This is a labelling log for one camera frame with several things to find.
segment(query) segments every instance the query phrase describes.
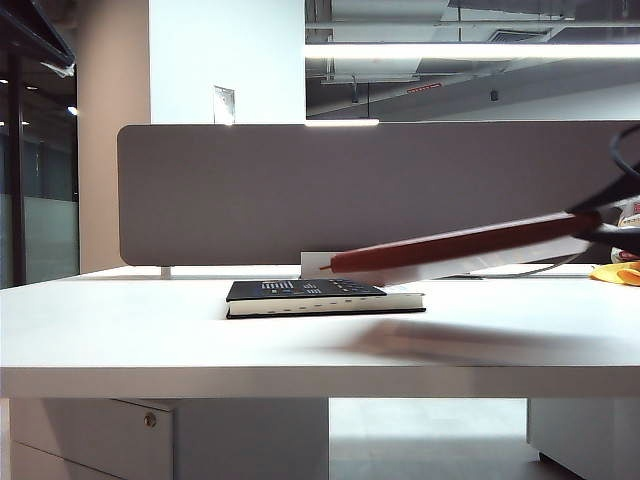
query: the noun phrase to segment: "red object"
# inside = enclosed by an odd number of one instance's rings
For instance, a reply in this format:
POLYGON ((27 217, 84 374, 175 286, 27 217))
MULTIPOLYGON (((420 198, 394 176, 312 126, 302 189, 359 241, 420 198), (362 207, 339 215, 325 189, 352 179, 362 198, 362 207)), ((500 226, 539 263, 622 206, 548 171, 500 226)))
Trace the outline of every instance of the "red object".
POLYGON ((424 92, 425 90, 430 90, 432 88, 438 88, 438 87, 441 87, 441 86, 442 86, 442 84, 440 82, 430 83, 429 85, 423 85, 422 87, 409 88, 407 90, 407 93, 424 92))
POLYGON ((597 213, 560 213, 359 248, 334 255, 334 273, 362 272, 479 255, 595 229, 597 213))

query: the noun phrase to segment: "yellow object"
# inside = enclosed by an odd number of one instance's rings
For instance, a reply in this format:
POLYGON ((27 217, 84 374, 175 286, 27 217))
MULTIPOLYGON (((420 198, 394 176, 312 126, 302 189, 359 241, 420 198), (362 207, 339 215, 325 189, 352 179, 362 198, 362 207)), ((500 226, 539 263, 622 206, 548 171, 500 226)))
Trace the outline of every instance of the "yellow object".
POLYGON ((629 285, 635 285, 640 287, 640 270, 633 270, 631 268, 623 268, 618 272, 618 277, 628 283, 629 285))
POLYGON ((589 277, 603 282, 640 286, 640 262, 602 265, 595 268, 589 277))

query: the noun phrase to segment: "exposed ceiling pipe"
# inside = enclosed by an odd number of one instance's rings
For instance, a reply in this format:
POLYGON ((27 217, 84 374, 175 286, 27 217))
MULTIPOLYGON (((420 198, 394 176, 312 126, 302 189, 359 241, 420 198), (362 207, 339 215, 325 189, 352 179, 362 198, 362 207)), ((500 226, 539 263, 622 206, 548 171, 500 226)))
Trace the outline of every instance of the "exposed ceiling pipe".
POLYGON ((615 20, 615 21, 596 21, 596 20, 447 20, 433 21, 433 19, 419 22, 416 20, 333 20, 330 22, 308 22, 305 26, 307 30, 326 30, 339 27, 375 27, 375 28, 638 28, 640 20, 615 20))

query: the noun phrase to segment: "wall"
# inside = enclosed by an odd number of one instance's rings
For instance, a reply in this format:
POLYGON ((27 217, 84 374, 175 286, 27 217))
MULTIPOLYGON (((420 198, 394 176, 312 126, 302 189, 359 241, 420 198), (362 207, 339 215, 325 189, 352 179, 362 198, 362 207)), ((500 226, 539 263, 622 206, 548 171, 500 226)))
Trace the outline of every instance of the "wall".
POLYGON ((213 86, 236 123, 302 123, 302 0, 150 0, 151 119, 213 122, 213 86))
POLYGON ((81 272, 122 265, 116 135, 149 123, 148 0, 83 0, 78 31, 81 272))

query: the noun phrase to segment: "ceiling light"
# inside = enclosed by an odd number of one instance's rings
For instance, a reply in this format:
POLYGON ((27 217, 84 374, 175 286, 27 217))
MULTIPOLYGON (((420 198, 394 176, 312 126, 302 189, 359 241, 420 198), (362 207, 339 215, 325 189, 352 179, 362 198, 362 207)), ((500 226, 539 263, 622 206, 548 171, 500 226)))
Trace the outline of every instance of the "ceiling light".
POLYGON ((554 43, 327 43, 304 46, 307 58, 435 58, 510 60, 513 58, 640 58, 640 44, 554 43))
POLYGON ((380 123, 377 118, 354 118, 349 120, 306 120, 307 127, 373 127, 380 123))

